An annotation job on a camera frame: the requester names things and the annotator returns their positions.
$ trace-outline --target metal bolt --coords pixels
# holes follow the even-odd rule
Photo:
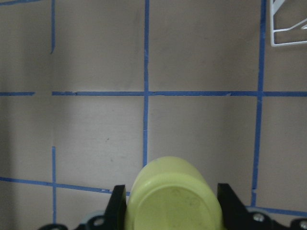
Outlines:
[[[98,218],[94,221],[94,226],[100,226],[103,225],[103,223],[105,222],[104,218]]]
[[[254,221],[257,221],[257,222],[263,222],[265,217],[261,213],[255,213],[253,215],[253,219],[254,219]]]
[[[301,227],[301,229],[307,229],[307,221],[303,220],[299,223],[299,226]]]

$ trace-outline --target yellow-green object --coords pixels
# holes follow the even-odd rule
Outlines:
[[[150,162],[137,176],[125,230],[223,230],[221,207],[199,171],[177,157]]]

